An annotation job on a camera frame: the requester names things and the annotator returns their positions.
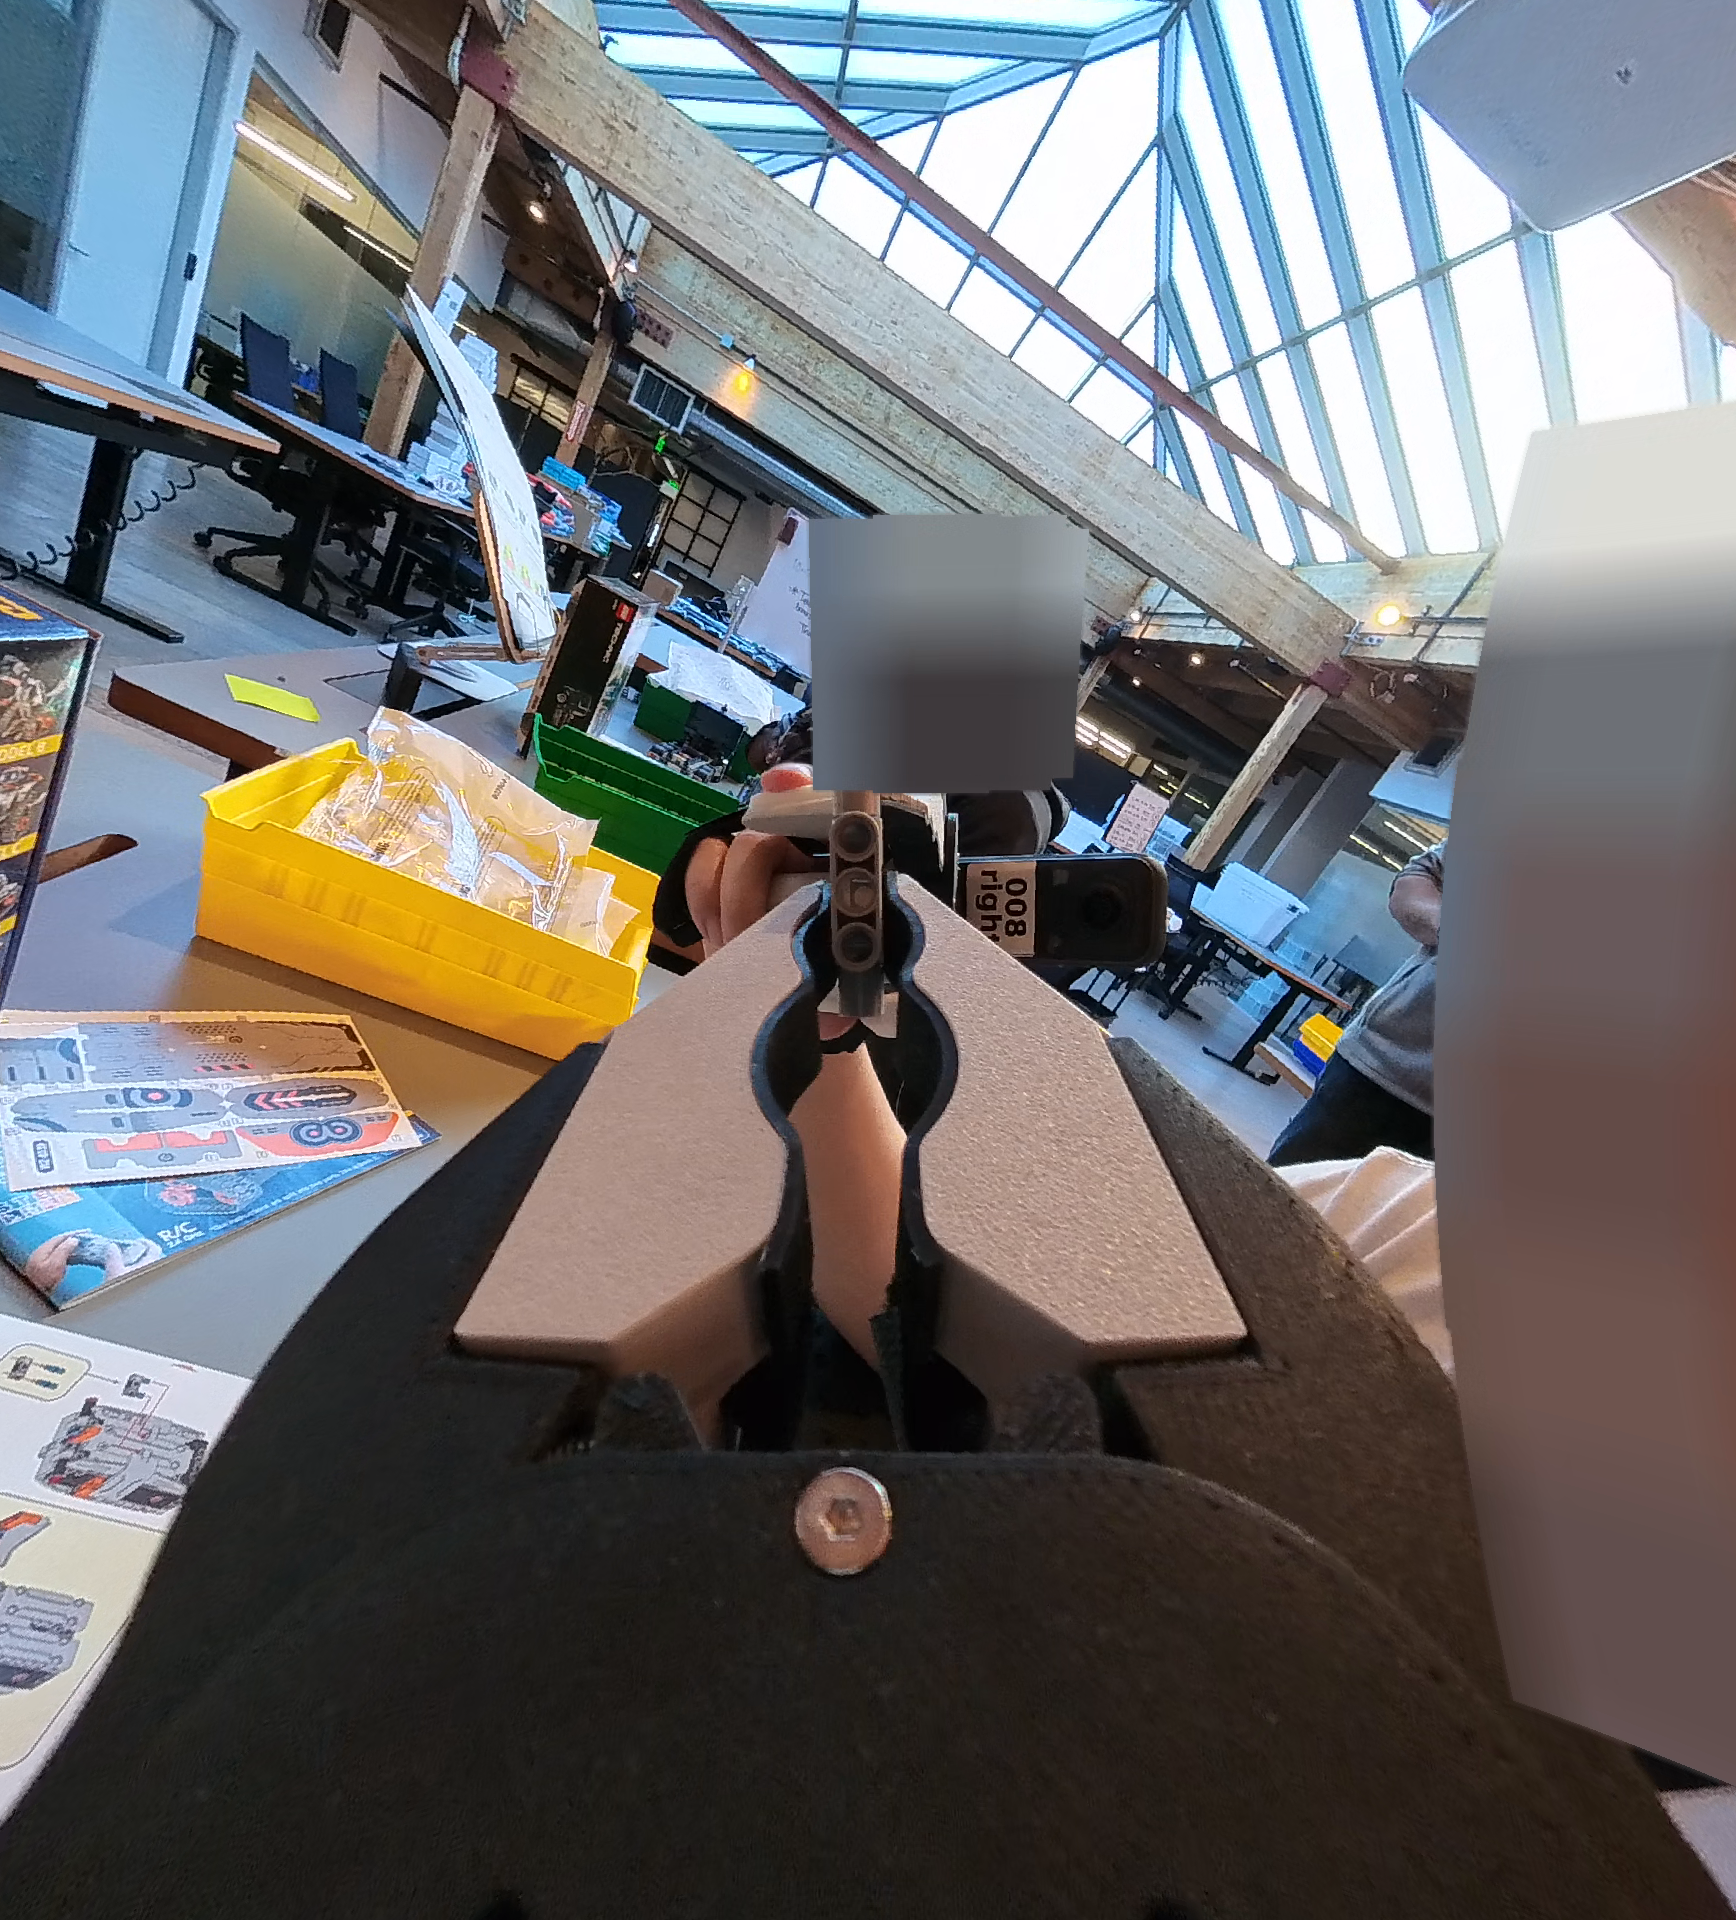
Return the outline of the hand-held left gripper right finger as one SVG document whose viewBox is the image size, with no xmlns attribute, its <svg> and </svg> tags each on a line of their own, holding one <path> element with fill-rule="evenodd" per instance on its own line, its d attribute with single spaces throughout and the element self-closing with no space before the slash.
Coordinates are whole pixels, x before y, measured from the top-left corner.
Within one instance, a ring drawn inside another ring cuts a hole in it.
<svg viewBox="0 0 1736 1920">
<path fill-rule="evenodd" d="M 1247 1328 L 1095 1020 L 915 880 L 899 1039 L 933 1090 L 882 1316 L 904 1448 L 978 1440 L 1039 1376 L 1243 1357 Z"/>
</svg>

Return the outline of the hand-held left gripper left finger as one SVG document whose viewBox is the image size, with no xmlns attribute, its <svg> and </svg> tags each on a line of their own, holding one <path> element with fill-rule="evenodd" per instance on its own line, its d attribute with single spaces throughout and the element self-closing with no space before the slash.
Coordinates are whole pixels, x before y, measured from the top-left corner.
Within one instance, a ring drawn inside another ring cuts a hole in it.
<svg viewBox="0 0 1736 1920">
<path fill-rule="evenodd" d="M 791 1447 L 813 1307 L 789 1117 L 822 1065 L 820 907 L 794 880 L 616 1030 L 454 1326 L 464 1352 L 663 1376 L 709 1427 Z"/>
</svg>

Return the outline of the grey toy beam assembly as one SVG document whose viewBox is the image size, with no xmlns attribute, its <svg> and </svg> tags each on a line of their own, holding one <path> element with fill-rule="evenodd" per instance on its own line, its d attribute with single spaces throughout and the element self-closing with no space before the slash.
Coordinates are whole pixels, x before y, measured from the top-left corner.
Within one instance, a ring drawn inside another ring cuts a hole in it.
<svg viewBox="0 0 1736 1920">
<path fill-rule="evenodd" d="M 833 791 L 830 817 L 830 961 L 833 1006 L 860 1023 L 882 1020 L 882 797 Z"/>
</svg>

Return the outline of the person's right forearm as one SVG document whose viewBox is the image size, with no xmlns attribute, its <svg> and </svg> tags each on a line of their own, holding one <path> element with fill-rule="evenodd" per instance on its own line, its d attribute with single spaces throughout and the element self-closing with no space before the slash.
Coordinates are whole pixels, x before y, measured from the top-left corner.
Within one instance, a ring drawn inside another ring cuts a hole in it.
<svg viewBox="0 0 1736 1920">
<path fill-rule="evenodd" d="M 822 1055 L 789 1118 L 806 1173 L 813 1303 L 880 1367 L 874 1321 L 895 1276 L 904 1131 L 867 1045 Z"/>
</svg>

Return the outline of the wooden-top office desk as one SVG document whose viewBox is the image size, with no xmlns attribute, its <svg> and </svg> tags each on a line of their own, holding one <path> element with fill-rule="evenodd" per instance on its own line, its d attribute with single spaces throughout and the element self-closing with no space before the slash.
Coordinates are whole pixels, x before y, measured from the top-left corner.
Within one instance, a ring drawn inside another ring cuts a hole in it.
<svg viewBox="0 0 1736 1920">
<path fill-rule="evenodd" d="M 189 466 L 231 469 L 236 457 L 275 454 L 278 443 L 2 288 L 0 415 L 47 422 L 92 443 L 64 552 L 27 559 L 27 571 L 41 579 L 61 564 L 55 586 L 71 601 L 164 642 L 184 642 L 181 631 L 107 598 L 112 543 L 117 528 L 130 521 L 126 487 L 136 457 L 151 450 Z"/>
<path fill-rule="evenodd" d="M 255 422 L 278 429 L 281 443 L 281 454 L 262 469 L 262 476 L 250 480 L 243 473 L 239 480 L 262 497 L 271 497 L 278 485 L 285 493 L 281 504 L 295 508 L 295 514 L 281 536 L 255 536 L 231 528 L 206 528 L 193 532 L 193 543 L 206 552 L 215 540 L 229 540 L 229 548 L 216 549 L 208 560 L 220 576 L 262 591 L 281 607 L 303 612 L 334 635 L 355 638 L 357 626 L 329 608 L 329 588 L 341 588 L 341 604 L 351 615 L 363 615 L 365 607 L 385 607 L 395 615 L 405 615 L 409 608 L 399 588 L 413 579 L 422 556 L 413 528 L 420 521 L 434 521 L 443 528 L 440 540 L 444 540 L 448 549 L 440 604 L 448 607 L 450 598 L 464 595 L 470 586 L 487 588 L 487 564 L 479 559 L 479 529 L 470 504 L 454 501 L 426 485 L 405 463 L 395 463 L 360 440 L 334 433 L 295 411 L 271 407 L 244 391 L 236 391 L 231 407 L 250 415 Z M 385 501 L 385 509 L 399 515 L 384 559 L 385 588 L 372 588 L 365 581 L 355 583 L 317 556 L 327 521 L 337 500 L 346 497 L 368 504 Z"/>
</svg>

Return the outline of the person's right hand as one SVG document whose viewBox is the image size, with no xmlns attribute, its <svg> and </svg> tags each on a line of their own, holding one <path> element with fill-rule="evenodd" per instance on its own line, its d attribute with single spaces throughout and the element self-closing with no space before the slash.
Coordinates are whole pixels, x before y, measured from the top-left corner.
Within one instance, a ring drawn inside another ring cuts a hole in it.
<svg viewBox="0 0 1736 1920">
<path fill-rule="evenodd" d="M 754 803 L 730 841 L 704 841 L 687 865 L 687 913 L 702 934 L 702 956 L 715 956 L 768 910 L 768 890 L 780 877 L 813 870 L 812 855 L 789 834 L 758 831 L 758 803 L 768 796 L 812 790 L 802 765 L 773 766 L 760 779 Z"/>
</svg>

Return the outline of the white storage box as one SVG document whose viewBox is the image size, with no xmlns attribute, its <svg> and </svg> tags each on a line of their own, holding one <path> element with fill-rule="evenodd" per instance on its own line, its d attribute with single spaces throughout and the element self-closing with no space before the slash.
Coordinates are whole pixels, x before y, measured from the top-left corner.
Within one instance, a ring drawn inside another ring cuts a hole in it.
<svg viewBox="0 0 1736 1920">
<path fill-rule="evenodd" d="M 1287 927 L 1308 913 L 1304 899 L 1243 863 L 1223 863 L 1212 884 L 1194 884 L 1191 907 L 1205 921 L 1263 951 L 1285 939 Z"/>
</svg>

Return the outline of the green plastic bin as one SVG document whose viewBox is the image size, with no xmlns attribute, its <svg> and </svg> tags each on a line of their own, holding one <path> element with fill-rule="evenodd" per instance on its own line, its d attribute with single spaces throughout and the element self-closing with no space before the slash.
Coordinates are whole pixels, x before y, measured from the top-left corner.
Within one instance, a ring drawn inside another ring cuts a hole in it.
<svg viewBox="0 0 1736 1920">
<path fill-rule="evenodd" d="M 685 836 L 704 822 L 739 814 L 742 803 L 719 787 L 691 780 L 609 738 L 549 727 L 532 717 L 532 787 L 563 811 L 592 821 L 592 842 L 615 859 L 658 877 Z"/>
</svg>

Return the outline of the black toy set box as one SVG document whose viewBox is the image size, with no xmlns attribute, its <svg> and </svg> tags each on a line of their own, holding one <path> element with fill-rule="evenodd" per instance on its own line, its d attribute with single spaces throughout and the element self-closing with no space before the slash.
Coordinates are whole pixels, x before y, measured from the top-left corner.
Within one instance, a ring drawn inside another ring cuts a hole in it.
<svg viewBox="0 0 1736 1920">
<path fill-rule="evenodd" d="M 639 659 L 651 624 L 653 601 L 646 591 L 609 576 L 584 579 L 530 688 L 515 748 L 532 749 L 536 722 L 598 734 Z"/>
</svg>

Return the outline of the small clear plastic parts bag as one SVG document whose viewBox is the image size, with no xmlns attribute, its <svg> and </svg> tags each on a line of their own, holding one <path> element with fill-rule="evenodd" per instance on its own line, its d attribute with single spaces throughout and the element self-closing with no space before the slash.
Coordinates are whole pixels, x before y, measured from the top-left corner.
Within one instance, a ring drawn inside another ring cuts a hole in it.
<svg viewBox="0 0 1736 1920">
<path fill-rule="evenodd" d="M 609 956 L 637 907 L 616 877 L 585 858 L 551 858 L 543 870 L 523 858 L 492 852 L 482 859 L 470 897 L 557 942 Z"/>
</svg>

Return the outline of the person's white clothing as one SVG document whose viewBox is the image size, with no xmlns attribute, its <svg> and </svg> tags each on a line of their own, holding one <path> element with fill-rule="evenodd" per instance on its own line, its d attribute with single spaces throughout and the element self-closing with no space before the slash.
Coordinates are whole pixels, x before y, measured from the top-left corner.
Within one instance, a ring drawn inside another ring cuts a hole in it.
<svg viewBox="0 0 1736 1920">
<path fill-rule="evenodd" d="M 1380 1145 L 1364 1159 L 1285 1166 L 1281 1178 L 1388 1295 L 1442 1372 L 1450 1372 L 1431 1165 Z M 1642 1765 L 1673 1826 L 1736 1911 L 1736 1787 L 1652 1756 Z"/>
</svg>

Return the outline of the yellow plastic bin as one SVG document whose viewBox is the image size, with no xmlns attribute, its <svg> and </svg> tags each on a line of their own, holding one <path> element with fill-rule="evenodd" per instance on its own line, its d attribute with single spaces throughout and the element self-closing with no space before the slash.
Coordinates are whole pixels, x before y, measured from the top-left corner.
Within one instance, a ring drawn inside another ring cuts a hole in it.
<svg viewBox="0 0 1736 1920">
<path fill-rule="evenodd" d="M 592 855 L 633 907 L 609 956 L 526 930 L 303 834 L 306 811 L 360 765 L 360 748 L 337 738 L 203 796 L 203 939 L 543 1059 L 630 1018 L 653 934 L 651 870 Z"/>
</svg>

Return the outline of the large clear plastic parts bag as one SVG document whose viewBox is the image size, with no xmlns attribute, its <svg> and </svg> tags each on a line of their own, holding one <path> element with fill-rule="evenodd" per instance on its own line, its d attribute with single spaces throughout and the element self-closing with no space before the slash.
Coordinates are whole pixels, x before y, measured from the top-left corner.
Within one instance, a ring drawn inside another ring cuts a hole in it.
<svg viewBox="0 0 1736 1920">
<path fill-rule="evenodd" d="M 381 707 L 365 759 L 299 825 L 306 836 L 365 858 L 385 870 L 470 899 L 487 855 L 585 858 L 595 822 L 563 811 L 468 743 Z"/>
</svg>

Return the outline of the printed sticker sheet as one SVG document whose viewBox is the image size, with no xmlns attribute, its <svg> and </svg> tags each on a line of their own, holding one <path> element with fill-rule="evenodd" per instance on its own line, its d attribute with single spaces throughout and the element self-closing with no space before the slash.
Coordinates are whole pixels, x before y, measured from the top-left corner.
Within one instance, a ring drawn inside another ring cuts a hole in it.
<svg viewBox="0 0 1736 1920">
<path fill-rule="evenodd" d="M 344 1016 L 6 1016 L 9 1183 L 306 1166 L 422 1142 Z"/>
</svg>

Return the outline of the white tilted sheet board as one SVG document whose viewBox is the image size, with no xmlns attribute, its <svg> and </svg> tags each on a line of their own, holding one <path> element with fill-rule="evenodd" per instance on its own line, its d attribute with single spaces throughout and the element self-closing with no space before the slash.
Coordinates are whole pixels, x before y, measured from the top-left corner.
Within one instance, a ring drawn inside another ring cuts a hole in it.
<svg viewBox="0 0 1736 1920">
<path fill-rule="evenodd" d="M 470 514 L 495 635 L 509 659 L 543 659 L 557 638 L 546 583 L 541 514 L 482 376 L 413 294 L 399 299 L 399 332 L 443 390 L 468 445 Z"/>
</svg>

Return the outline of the blue booklet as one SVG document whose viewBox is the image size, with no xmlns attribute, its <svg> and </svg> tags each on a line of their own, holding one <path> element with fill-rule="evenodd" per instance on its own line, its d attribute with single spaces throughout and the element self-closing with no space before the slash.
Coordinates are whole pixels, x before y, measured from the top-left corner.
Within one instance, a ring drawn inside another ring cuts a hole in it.
<svg viewBox="0 0 1736 1920">
<path fill-rule="evenodd" d="M 147 1180 L 12 1189 L 0 1142 L 0 1258 L 51 1307 L 123 1283 L 151 1264 L 262 1223 L 378 1165 L 396 1147 L 312 1161 L 161 1169 Z"/>
</svg>

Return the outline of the brown-edged grey table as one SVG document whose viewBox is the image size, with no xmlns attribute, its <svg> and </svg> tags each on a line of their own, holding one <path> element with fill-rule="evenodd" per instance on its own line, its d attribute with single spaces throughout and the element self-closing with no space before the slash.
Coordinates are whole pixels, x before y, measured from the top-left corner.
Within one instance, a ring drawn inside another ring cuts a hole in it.
<svg viewBox="0 0 1736 1920">
<path fill-rule="evenodd" d="M 532 779 L 532 749 L 515 748 L 532 669 L 495 674 L 479 665 L 484 703 L 468 698 L 474 670 L 474 662 L 461 662 L 456 670 L 448 662 L 422 670 L 410 705 L 413 717 L 464 741 L 505 772 Z M 322 722 L 301 724 L 233 705 L 224 674 L 299 690 L 317 705 Z M 341 738 L 360 741 L 395 681 L 391 650 L 337 646 L 306 655 L 117 665 L 107 703 L 115 714 L 200 749 L 215 772 L 231 780 Z"/>
</svg>

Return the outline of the open white instruction booklet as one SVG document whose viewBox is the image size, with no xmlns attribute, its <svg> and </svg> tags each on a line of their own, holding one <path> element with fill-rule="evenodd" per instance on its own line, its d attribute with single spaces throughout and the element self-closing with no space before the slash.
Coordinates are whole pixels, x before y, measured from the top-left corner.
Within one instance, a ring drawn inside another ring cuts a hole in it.
<svg viewBox="0 0 1736 1920">
<path fill-rule="evenodd" d="M 110 1667 L 248 1386 L 0 1314 L 0 1825 Z"/>
</svg>

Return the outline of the white ceiling-mounted box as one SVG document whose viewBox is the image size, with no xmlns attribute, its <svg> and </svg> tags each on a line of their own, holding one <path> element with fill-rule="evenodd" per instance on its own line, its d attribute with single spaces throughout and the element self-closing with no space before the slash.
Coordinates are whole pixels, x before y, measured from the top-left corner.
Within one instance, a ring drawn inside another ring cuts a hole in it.
<svg viewBox="0 0 1736 1920">
<path fill-rule="evenodd" d="M 1736 3 L 1445 3 L 1404 85 L 1557 230 L 1736 156 Z"/>
</svg>

